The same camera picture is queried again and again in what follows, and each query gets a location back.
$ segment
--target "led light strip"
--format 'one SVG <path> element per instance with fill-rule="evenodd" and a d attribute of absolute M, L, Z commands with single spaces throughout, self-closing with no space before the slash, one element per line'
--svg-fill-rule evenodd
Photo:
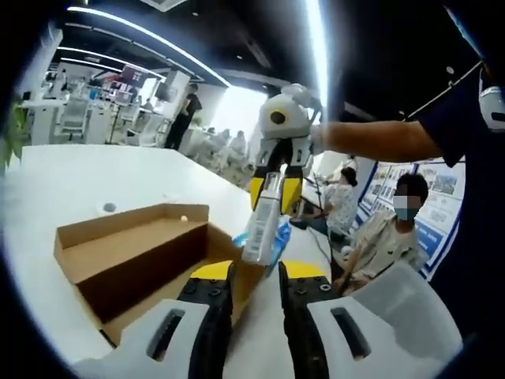
<path fill-rule="evenodd" d="M 97 66 L 97 67 L 101 67 L 102 69 L 109 69 L 110 71 L 115 71 L 117 73 L 122 73 L 121 69 L 115 69 L 114 67 L 100 65 L 99 63 L 94 63 L 94 62 L 81 61 L 80 59 L 61 58 L 60 60 L 66 61 L 66 62 L 84 63 L 86 65 Z"/>
<path fill-rule="evenodd" d="M 88 13 L 88 14 L 93 14 L 95 16 L 99 17 L 104 17 L 108 18 L 109 20 L 119 22 L 120 24 L 126 25 L 130 28 L 133 28 L 137 30 L 138 32 L 141 32 L 145 34 L 146 36 L 150 36 L 153 39 L 156 39 L 157 41 L 163 43 L 164 45 L 168 46 L 170 49 L 173 49 L 177 51 L 179 54 L 181 54 L 183 57 L 189 59 L 191 62 L 196 63 L 198 66 L 200 66 L 202 69 L 210 73 L 213 77 L 221 81 L 225 86 L 231 87 L 230 82 L 228 82 L 224 77 L 216 73 L 213 69 L 211 69 L 209 66 L 205 65 L 195 57 L 193 57 L 190 53 L 182 50 L 179 46 L 174 45 L 172 42 L 167 41 L 163 37 L 158 36 L 157 34 L 147 30 L 146 28 L 143 28 L 137 24 L 134 24 L 133 22 L 127 21 L 124 18 L 117 17 L 113 14 L 102 12 L 101 10 L 96 10 L 96 9 L 91 9 L 91 8 L 82 8 L 80 6 L 70 6 L 67 8 L 68 11 L 70 12 L 80 12 L 80 13 Z"/>
<path fill-rule="evenodd" d="M 144 71 L 145 73 L 150 73 L 151 75 L 159 77 L 160 79 L 164 79 L 165 78 L 163 75 L 160 75 L 159 73 L 155 73 L 154 71 L 151 71 L 149 69 L 145 69 L 144 67 L 140 67 L 140 66 L 134 65 L 133 63 L 130 63 L 130 62 L 127 62 L 127 61 L 123 61 L 122 59 L 110 57 L 109 55 L 95 53 L 94 51 L 86 51 L 86 50 L 81 50 L 81 49 L 74 49 L 73 47 L 58 47 L 57 50 L 75 51 L 76 53 L 95 55 L 95 56 L 100 57 L 100 58 L 110 59 L 111 61 L 116 61 L 116 62 L 122 63 L 123 65 L 127 65 L 127 66 L 130 66 L 130 67 L 133 67 L 134 69 L 138 69 L 139 71 Z"/>
<path fill-rule="evenodd" d="M 115 38 L 121 39 L 121 40 L 126 41 L 128 43 L 132 43 L 133 45 L 135 45 L 137 47 L 140 47 L 141 49 L 144 49 L 144 50 L 152 53 L 153 55 L 156 55 L 157 57 L 160 57 L 161 59 L 168 61 L 172 65 L 177 66 L 178 68 L 184 70 L 191 77 L 196 77 L 196 79 L 198 81 L 204 81 L 204 79 L 200 75 L 196 75 L 192 70 L 190 70 L 187 67 L 181 65 L 180 63 L 177 63 L 176 61 L 174 61 L 174 60 L 172 60 L 172 59 L 164 56 L 163 54 L 160 54 L 158 51 L 154 51 L 154 50 L 150 49 L 149 47 L 141 45 L 138 42 L 131 42 L 131 39 L 125 38 L 123 36 L 120 36 L 119 34 L 116 34 L 116 33 L 113 33 L 113 32 L 109 32 L 108 30 L 101 29 L 101 28 L 93 28 L 93 27 L 88 26 L 88 25 L 75 24 L 73 22 L 67 22 L 67 23 L 65 23 L 65 26 L 71 26 L 71 27 L 74 27 L 74 28 L 82 28 L 82 29 L 86 29 L 86 30 L 92 30 L 93 32 L 107 34 L 108 36 L 113 36 Z"/>
<path fill-rule="evenodd" d="M 321 105 L 326 107 L 328 102 L 328 64 L 320 4 L 319 0 L 305 0 L 305 4 L 307 6 L 307 16 L 309 17 L 309 30 L 312 39 L 312 53 L 316 66 L 319 97 Z"/>

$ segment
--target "window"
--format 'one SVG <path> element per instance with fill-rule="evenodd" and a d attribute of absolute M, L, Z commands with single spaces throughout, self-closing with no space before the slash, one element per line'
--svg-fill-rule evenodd
<path fill-rule="evenodd" d="M 242 130 L 248 141 L 258 121 L 267 94 L 242 87 L 229 87 L 219 101 L 211 126 L 216 132 L 230 130 L 232 137 Z"/>

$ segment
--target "potted plant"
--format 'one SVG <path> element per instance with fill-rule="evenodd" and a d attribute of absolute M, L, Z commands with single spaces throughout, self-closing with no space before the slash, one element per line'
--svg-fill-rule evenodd
<path fill-rule="evenodd" d="M 191 123 L 195 126 L 201 127 L 202 118 L 201 117 L 193 117 L 193 120 L 191 120 Z"/>
<path fill-rule="evenodd" d="M 20 107 L 22 99 L 14 96 L 10 104 L 7 124 L 2 135 L 2 170 L 9 166 L 12 155 L 21 159 L 23 144 L 28 136 L 24 109 Z"/>

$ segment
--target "cardboard box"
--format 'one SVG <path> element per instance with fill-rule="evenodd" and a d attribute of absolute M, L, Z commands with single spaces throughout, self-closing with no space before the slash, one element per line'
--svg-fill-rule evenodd
<path fill-rule="evenodd" d="M 115 345 L 127 325 L 177 298 L 203 265 L 234 261 L 234 322 L 264 273 L 240 261 L 231 237 L 208 222 L 206 205 L 155 205 L 59 227 L 54 255 Z"/>

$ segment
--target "ceiling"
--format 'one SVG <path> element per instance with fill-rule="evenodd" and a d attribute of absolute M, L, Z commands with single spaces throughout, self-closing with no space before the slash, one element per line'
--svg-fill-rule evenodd
<path fill-rule="evenodd" d="M 397 118 L 400 111 L 409 114 L 478 60 L 438 3 L 319 2 L 329 67 L 330 117 L 336 116 L 331 110 L 338 109 L 343 99 L 379 119 Z M 234 70 L 263 78 L 256 82 L 223 74 L 231 84 L 263 91 L 266 85 L 271 92 L 266 78 L 270 77 L 317 88 L 305 0 L 188 0 L 166 13 L 141 0 L 88 0 L 88 7 L 144 27 L 220 73 Z M 61 46 L 110 55 L 148 69 L 166 69 L 175 62 L 193 73 L 195 80 L 223 85 L 178 52 L 118 22 L 68 12 L 63 23 Z M 60 57 L 82 59 L 84 55 L 59 51 L 56 59 Z M 109 60 L 101 63 L 122 67 Z M 447 72 L 448 66 L 454 74 Z"/>

